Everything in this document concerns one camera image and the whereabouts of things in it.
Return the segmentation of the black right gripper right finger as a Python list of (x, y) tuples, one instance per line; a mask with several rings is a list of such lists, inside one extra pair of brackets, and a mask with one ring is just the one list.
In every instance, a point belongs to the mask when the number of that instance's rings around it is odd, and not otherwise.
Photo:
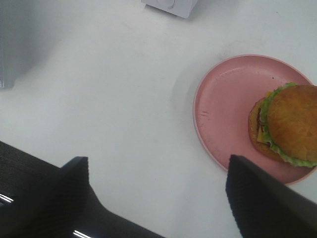
[(231, 155), (225, 191), (244, 238), (315, 238), (317, 205), (243, 156)]

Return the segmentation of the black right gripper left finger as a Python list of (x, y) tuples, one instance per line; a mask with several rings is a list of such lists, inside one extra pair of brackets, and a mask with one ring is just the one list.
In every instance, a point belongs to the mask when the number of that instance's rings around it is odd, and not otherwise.
[(0, 208), (2, 238), (70, 238), (89, 195), (86, 157), (75, 157)]

